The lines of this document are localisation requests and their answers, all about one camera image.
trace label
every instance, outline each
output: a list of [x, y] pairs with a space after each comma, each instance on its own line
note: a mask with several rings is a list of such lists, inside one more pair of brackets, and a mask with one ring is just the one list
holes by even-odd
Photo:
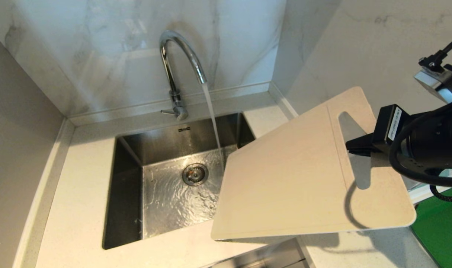
[[391, 121], [390, 130], [388, 132], [388, 138], [391, 139], [391, 141], [394, 141], [394, 137], [396, 136], [396, 132], [398, 131], [398, 125], [400, 123], [402, 113], [403, 112], [399, 107], [396, 107], [396, 110], [394, 110], [393, 120]]

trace sink drain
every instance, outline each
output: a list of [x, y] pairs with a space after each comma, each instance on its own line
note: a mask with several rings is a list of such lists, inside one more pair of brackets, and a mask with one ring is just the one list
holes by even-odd
[[198, 186], [208, 179], [209, 171], [205, 165], [193, 163], [183, 170], [183, 181], [187, 185]]

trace white cutting board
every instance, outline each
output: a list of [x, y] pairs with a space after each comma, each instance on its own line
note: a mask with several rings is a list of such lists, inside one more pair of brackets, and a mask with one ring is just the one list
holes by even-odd
[[356, 187], [338, 121], [342, 112], [365, 132], [374, 131], [372, 109], [363, 90], [354, 87], [231, 154], [212, 239], [412, 224], [413, 204], [386, 159], [372, 157], [370, 187]]

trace sink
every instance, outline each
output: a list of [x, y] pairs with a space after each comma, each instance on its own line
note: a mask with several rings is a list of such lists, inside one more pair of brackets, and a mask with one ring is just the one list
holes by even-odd
[[243, 114], [117, 137], [103, 248], [213, 218], [229, 154], [254, 140]]

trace chrome faucet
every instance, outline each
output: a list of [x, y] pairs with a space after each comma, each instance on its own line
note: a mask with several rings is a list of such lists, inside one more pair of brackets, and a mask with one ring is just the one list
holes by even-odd
[[163, 65], [165, 66], [166, 76], [168, 77], [168, 81], [170, 82], [170, 97], [171, 103], [173, 105], [172, 111], [164, 111], [161, 110], [163, 114], [174, 114], [176, 119], [183, 120], [188, 117], [188, 111], [181, 100], [180, 90], [176, 87], [176, 84], [173, 79], [173, 73], [171, 72], [170, 63], [168, 62], [168, 49], [167, 44], [168, 41], [175, 42], [180, 48], [185, 52], [186, 56], [190, 60], [191, 66], [195, 70], [196, 77], [200, 84], [207, 83], [206, 75], [202, 70], [201, 64], [199, 63], [199, 59], [196, 56], [196, 53], [193, 51], [191, 46], [188, 44], [186, 39], [181, 36], [179, 33], [174, 31], [165, 31], [160, 37], [160, 53], [161, 59], [163, 60]]

